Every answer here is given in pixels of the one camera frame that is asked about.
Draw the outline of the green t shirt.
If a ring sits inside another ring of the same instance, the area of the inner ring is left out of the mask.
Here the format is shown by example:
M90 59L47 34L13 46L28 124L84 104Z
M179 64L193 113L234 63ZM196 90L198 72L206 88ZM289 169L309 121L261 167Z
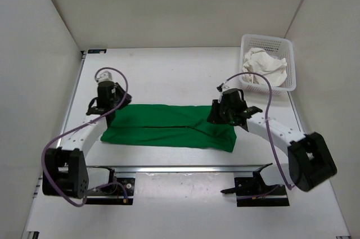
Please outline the green t shirt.
M206 121L210 106L131 104L116 111L100 140L114 145L213 148L232 152L234 127Z

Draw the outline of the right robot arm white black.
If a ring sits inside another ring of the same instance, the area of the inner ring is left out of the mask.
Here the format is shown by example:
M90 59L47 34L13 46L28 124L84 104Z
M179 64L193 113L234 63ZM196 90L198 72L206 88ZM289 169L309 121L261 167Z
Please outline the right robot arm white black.
M217 90L220 97L213 100L207 121L240 127L268 141L273 151L280 149L288 163L279 164L278 169L288 183L308 192L337 174L338 169L321 134L306 134L271 119L270 104L265 110L248 106L241 89L218 87Z

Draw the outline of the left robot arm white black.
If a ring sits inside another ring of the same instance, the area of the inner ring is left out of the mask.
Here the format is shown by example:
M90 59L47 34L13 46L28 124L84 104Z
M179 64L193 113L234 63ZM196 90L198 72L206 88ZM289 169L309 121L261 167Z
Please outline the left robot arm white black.
M115 119L115 111L131 102L131 96L108 78L97 82L97 97L91 100L86 113L91 120L85 127L76 130L62 147L45 151L44 166L49 177L43 176L42 191L47 196L60 196L50 180L64 193L76 199L85 197L89 187L89 176L85 156L97 139Z

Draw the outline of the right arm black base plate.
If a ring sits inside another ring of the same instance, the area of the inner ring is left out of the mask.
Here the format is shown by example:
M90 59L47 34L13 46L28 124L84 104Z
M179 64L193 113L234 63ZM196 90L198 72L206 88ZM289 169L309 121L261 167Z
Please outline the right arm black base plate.
M254 177L235 177L234 187L221 190L222 195L235 195L238 208L290 206L286 187L261 184Z

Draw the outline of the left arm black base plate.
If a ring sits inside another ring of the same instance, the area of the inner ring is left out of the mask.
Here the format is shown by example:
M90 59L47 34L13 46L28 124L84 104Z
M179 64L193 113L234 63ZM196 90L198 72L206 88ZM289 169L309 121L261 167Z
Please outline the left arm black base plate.
M136 186L135 173L115 173L114 177L122 184L126 190L126 197L124 190L119 185L107 186L99 190L91 190L86 205L123 205L131 206L134 201L134 191Z

